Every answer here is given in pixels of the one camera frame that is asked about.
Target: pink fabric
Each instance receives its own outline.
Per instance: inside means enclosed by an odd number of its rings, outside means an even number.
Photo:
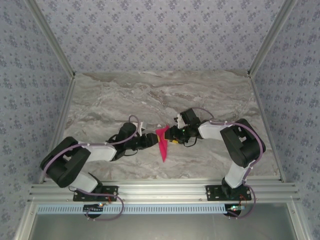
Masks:
[[[165,132],[168,129],[169,129],[169,126],[155,130],[155,133],[159,137],[159,149],[160,149],[163,162],[165,162],[167,158],[168,140],[165,140]]]

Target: floral wallpaper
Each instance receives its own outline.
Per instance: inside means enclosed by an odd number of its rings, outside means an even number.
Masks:
[[[283,0],[36,0],[76,72],[248,69]]]
[[[23,0],[2,0],[0,22],[0,239],[11,240],[69,78]]]
[[[287,180],[320,239],[320,2],[298,0],[254,77]]]

